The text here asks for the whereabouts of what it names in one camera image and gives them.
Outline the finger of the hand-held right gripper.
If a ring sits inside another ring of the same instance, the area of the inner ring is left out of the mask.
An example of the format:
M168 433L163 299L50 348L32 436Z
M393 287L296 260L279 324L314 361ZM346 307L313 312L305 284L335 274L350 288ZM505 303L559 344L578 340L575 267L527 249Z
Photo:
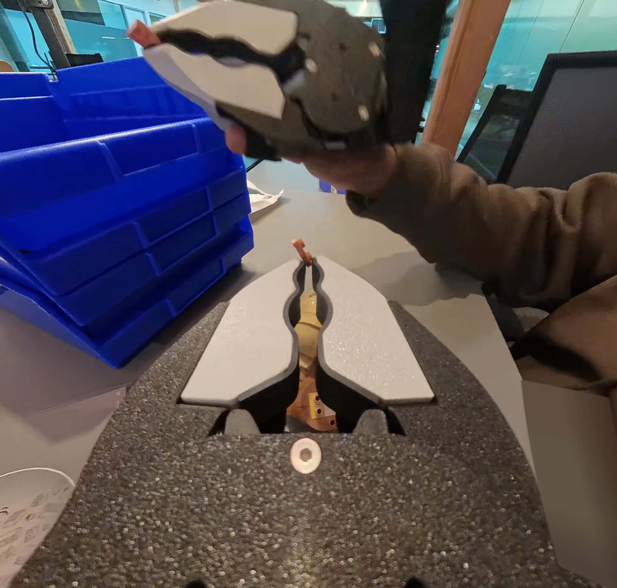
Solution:
M153 24L160 37L165 31L190 31L212 40L235 40L256 52L282 53L297 37L293 12L242 1L209 1Z
M272 66L247 58L193 54L170 43L145 44L143 58L170 87L201 106L224 129L227 118L218 108L291 122L291 104Z

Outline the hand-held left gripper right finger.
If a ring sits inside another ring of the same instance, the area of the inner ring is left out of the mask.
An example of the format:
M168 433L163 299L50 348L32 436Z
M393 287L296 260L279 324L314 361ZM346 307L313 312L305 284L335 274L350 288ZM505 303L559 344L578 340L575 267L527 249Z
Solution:
M388 300L324 256L313 260L325 374L376 405L433 401L435 395Z

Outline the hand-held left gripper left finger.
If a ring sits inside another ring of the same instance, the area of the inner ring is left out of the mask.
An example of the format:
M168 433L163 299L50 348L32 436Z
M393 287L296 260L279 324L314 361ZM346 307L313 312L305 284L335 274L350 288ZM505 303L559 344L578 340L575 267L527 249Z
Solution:
M299 387L300 261L229 301L180 399L188 405L291 405Z

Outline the tan brick model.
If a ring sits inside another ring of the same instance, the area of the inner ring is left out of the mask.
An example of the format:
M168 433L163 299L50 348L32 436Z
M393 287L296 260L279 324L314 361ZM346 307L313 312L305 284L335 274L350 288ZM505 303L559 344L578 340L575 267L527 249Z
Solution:
M321 323L317 317L317 294L313 289L310 289L300 299L300 319L294 327L299 342L299 382L301 389L315 380L320 329Z

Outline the small reddish brown brick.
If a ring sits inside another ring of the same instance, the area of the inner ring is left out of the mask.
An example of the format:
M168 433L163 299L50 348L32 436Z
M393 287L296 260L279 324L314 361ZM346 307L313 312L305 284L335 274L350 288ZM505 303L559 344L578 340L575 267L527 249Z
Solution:
M135 20L127 29L127 37L142 50L153 48L161 44L157 34L142 20Z

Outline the stack of blue plastic bins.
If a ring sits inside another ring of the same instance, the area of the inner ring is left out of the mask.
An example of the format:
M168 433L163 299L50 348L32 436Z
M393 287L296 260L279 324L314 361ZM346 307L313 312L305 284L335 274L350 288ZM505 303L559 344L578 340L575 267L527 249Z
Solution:
M143 58L1 74L1 307L120 368L253 248L241 156Z

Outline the person's right forearm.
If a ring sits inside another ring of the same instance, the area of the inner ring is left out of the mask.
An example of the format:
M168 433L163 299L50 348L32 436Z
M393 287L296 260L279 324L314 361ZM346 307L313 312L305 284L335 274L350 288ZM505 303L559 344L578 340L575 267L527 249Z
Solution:
M513 306L616 306L616 174L592 174L567 190L513 188L487 183L430 143L399 145L396 159L379 194L346 194L352 212Z

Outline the grey desk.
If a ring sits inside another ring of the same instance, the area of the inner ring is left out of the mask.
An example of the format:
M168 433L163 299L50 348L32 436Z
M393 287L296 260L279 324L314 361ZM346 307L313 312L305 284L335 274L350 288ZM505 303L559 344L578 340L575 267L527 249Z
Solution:
M532 470L521 376L480 282L435 268L405 239L353 215L340 194L291 191L252 222L254 248L126 367L113 369L1 310L1 474L59 470L75 482L124 389L218 303L297 259L293 238L398 302L467 368L502 411Z

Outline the person's right hand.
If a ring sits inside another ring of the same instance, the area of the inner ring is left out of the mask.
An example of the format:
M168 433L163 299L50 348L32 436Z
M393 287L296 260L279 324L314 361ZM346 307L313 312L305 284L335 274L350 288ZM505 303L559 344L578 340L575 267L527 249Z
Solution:
M380 196L398 165L396 150L391 145L360 151L294 154L283 159L303 165L312 176L338 190L352 191L369 199Z

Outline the wooden pillar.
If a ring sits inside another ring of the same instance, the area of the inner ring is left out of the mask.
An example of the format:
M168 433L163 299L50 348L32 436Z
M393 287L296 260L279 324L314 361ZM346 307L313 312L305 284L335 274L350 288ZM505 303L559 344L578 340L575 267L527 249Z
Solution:
M463 136L511 0L460 0L422 142L452 157Z

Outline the black mesh office chair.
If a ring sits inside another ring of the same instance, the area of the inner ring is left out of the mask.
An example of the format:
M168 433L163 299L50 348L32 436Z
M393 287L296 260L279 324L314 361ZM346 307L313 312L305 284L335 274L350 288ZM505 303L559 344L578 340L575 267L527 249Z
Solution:
M488 183L496 182L531 96L531 90L497 85L462 147L458 162L472 168Z

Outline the black framed grey board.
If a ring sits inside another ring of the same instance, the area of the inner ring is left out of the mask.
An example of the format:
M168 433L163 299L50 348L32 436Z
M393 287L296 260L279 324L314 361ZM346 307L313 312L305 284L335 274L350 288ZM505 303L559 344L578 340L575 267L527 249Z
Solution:
M616 172L616 51L549 54L497 177L567 190Z

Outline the grey instruction booklet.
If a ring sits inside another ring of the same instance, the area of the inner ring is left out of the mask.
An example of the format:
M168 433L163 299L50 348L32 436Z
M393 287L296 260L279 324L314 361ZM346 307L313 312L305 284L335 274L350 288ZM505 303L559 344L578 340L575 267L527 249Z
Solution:
M75 484L62 471L33 467L1 475L1 587L57 522Z

